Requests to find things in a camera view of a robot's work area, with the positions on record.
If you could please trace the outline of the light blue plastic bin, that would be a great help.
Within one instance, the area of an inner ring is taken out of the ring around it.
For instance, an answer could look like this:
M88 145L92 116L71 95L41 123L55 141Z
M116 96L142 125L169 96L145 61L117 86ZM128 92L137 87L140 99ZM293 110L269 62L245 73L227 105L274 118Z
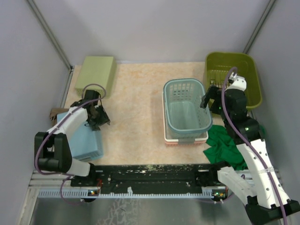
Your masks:
M68 145L73 158L88 162L99 159L103 156L102 135L100 130L92 130L87 125L88 114L83 108L57 115L56 127L59 129L55 132L65 133L67 135Z

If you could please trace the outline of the teal perforated basket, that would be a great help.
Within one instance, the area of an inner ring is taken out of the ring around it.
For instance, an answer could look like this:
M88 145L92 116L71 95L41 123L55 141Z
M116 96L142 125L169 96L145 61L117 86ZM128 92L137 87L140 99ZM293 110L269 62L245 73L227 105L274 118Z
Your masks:
M197 137L213 125L208 107L201 108L203 84L194 78L169 80L163 88L165 117L175 138Z

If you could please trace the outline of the light green plastic bin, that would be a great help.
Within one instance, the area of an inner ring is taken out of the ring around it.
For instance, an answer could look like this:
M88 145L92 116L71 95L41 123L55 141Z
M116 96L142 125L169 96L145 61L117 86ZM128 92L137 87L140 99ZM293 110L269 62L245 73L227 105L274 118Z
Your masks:
M96 90L101 95L106 90L106 98L111 96L117 63L113 56L87 56L82 64L79 76L75 83L78 96L82 96L83 88Z

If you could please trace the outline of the white perforated bin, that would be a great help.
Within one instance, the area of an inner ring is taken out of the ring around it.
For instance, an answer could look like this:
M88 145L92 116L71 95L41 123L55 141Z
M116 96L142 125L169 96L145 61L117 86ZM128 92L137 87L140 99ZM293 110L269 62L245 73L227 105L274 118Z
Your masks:
M163 117L164 117L164 139L175 139L172 138L170 131L169 131L169 127L167 125L167 121L166 121L166 113L165 113L165 101L164 101L164 95L162 94L162 105L163 105ZM198 138L183 138L183 139L198 139L198 140L208 140L209 135L208 132L205 132L203 134L201 134Z

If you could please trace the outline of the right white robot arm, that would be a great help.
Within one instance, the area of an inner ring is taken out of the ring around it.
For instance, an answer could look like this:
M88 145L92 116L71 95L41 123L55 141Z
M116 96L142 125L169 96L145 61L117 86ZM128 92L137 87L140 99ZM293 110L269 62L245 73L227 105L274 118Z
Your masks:
M280 184L266 150L264 133L257 120L248 115L247 98L239 89L210 86L202 97L205 108L213 99L212 113L221 116L228 135L234 140L250 171L254 186L224 163L209 174L216 186L225 184L242 201L252 224L264 225L274 220L289 223L288 216L299 212L300 204L292 200Z

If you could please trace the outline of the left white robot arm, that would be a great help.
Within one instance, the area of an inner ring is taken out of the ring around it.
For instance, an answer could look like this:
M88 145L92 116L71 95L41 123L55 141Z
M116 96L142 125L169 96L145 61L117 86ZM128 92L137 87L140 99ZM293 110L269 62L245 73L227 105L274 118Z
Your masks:
M69 140L84 123L92 131L99 131L110 119L102 106L106 90L100 94L86 90L82 99L75 101L67 114L46 132L38 132L34 137L34 166L42 175L64 174L80 176L87 186L94 185L98 175L92 165L72 157Z

